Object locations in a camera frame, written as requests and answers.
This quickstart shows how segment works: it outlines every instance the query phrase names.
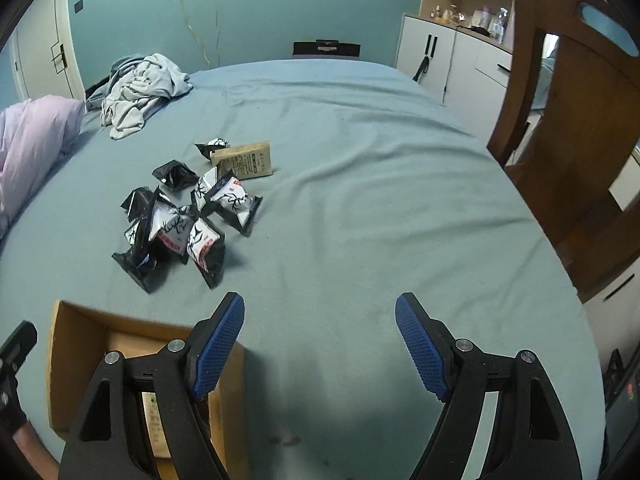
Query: wooden chair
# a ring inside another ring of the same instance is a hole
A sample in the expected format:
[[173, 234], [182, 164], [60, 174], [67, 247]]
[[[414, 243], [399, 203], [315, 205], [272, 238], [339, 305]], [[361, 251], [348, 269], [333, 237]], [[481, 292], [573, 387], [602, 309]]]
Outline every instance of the wooden chair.
[[[583, 5], [616, 22], [603, 0], [516, 0], [511, 77], [487, 148], [561, 255], [583, 301], [640, 253], [640, 203], [609, 193], [640, 136], [640, 58], [587, 25]], [[545, 35], [558, 54], [546, 109], [522, 156]]]

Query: blue textured pad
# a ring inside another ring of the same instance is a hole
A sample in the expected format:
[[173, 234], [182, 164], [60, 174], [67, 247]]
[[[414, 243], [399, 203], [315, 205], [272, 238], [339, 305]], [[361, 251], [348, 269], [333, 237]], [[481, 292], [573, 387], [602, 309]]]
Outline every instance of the blue textured pad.
[[236, 295], [196, 364], [196, 380], [191, 391], [197, 399], [202, 399], [215, 389], [243, 323], [244, 300]]
[[422, 384], [438, 400], [443, 401], [449, 391], [444, 380], [444, 361], [404, 296], [396, 300], [396, 324], [414, 360]]

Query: bed sheet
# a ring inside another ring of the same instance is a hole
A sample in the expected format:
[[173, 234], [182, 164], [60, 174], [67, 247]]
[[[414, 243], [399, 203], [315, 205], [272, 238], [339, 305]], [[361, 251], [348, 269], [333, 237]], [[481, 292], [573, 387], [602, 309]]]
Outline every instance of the bed sheet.
[[[191, 81], [191, 94], [141, 132], [118, 142], [95, 134], [5, 240], [0, 338], [22, 319], [39, 330], [20, 398], [58, 457], [44, 391], [55, 299], [193, 324], [233, 290], [246, 301], [239, 341], [248, 351], [252, 479], [409, 478], [442, 407], [394, 322], [394, 301], [409, 290], [486, 352], [538, 354], [584, 478], [596, 478], [604, 400], [586, 316], [540, 227], [475, 138], [385, 66], [273, 61]], [[88, 117], [85, 128], [96, 126]], [[145, 294], [111, 259], [127, 248], [119, 205], [131, 189], [155, 187], [151, 171], [172, 158], [203, 173], [193, 143], [214, 137], [271, 142], [274, 175], [245, 183], [264, 196], [253, 233], [241, 237], [212, 216], [226, 232], [222, 284], [209, 290], [190, 262]], [[491, 404], [466, 478], [480, 471]], [[270, 444], [274, 437], [299, 444]]]

